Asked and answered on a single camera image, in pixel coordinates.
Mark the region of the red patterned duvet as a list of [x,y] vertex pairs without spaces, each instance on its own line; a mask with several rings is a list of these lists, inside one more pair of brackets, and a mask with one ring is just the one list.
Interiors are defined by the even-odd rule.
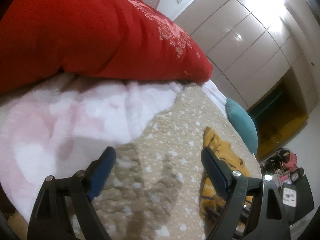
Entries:
[[58,72],[203,83],[213,68],[183,29],[142,0],[1,0],[1,93]]

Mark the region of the yellow striped knit sweater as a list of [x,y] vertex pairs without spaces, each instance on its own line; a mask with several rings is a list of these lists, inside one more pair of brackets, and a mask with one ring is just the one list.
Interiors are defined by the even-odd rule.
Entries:
[[200,215],[212,221],[223,216],[237,226],[247,222],[244,205],[251,202],[247,195],[251,174],[245,162],[232,150],[215,129],[207,126],[203,136],[201,161],[205,178],[200,193]]

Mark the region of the pink clothes pile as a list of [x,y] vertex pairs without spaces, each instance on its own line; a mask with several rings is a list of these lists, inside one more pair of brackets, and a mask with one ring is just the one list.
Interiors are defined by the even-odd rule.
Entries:
[[286,150],[283,156],[286,158],[286,161],[282,162],[283,168],[289,172],[295,172],[297,169],[297,156],[290,152],[289,150]]

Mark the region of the dark wooden door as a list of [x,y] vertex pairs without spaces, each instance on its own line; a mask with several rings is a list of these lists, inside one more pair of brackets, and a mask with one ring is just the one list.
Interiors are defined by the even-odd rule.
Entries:
[[248,110],[258,134],[256,158],[263,162],[305,125],[308,113],[293,69]]

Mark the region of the beige dotted quilt bedspread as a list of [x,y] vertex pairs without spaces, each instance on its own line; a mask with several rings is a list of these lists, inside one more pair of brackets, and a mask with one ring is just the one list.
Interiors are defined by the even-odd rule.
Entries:
[[[174,125],[178,125],[177,135],[186,135],[187,121],[199,121],[199,134],[191,132],[186,139],[200,139],[200,147],[191,161],[191,168],[199,164],[200,179],[192,186],[191,183],[179,183],[178,173],[185,171],[185,175],[194,174],[191,168],[184,168],[169,156],[169,146],[179,146],[178,142],[169,140],[166,146],[159,146],[156,142],[166,141],[173,132]],[[203,148],[204,130],[207,126],[215,129],[218,135],[231,144],[232,150],[246,164],[253,177],[260,177],[261,171],[255,156],[248,150],[240,135],[231,125],[226,116],[226,98],[212,82],[203,85],[191,84],[178,94],[175,104],[166,111],[156,115],[143,134],[133,142],[115,147],[116,163],[112,168],[107,182],[112,174],[120,175],[124,179],[126,188],[129,182],[143,182],[144,188],[147,175],[142,175],[142,168],[149,164],[156,164],[151,153],[164,153],[162,168],[155,168],[159,179],[151,182],[151,190],[144,193],[127,193],[137,195],[132,205],[133,214],[121,215],[109,211],[105,218],[102,212],[96,210],[104,228],[112,239],[204,239],[210,224],[200,215],[200,193],[205,175],[201,164],[201,150]]]

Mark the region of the teal pillow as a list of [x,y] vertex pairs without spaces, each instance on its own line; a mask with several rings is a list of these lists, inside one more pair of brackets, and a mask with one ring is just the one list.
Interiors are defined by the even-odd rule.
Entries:
[[229,122],[238,132],[248,150],[257,154],[258,133],[249,114],[233,99],[226,100],[226,113]]

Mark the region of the white fleece blanket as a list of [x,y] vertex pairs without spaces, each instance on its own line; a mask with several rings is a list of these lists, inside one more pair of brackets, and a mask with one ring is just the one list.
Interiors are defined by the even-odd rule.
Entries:
[[[142,82],[104,80],[60,74],[21,94],[2,97],[1,116],[1,184],[9,200],[27,221],[30,220],[37,194],[46,175],[63,178],[98,158],[107,146],[118,147],[140,137],[159,113],[170,109],[187,85],[179,81]],[[169,156],[180,166],[191,168],[200,139],[186,136],[200,132],[199,121],[187,121],[186,135],[178,134],[178,125],[166,141]],[[151,153],[156,164],[142,168],[149,184],[141,178],[126,188],[120,175],[111,176],[106,189],[94,200],[94,207],[104,217],[111,212],[133,214],[137,195],[151,190],[159,179],[155,168],[162,168],[164,153]],[[178,173],[176,182],[195,186],[200,179],[199,164],[194,173]]]

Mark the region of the white wardrobe doors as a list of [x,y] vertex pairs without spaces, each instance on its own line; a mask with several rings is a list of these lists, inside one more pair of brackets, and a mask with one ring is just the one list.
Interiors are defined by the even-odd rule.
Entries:
[[279,0],[195,0],[176,23],[215,67],[212,81],[244,109],[281,80],[307,112],[318,103],[309,64],[282,19]]

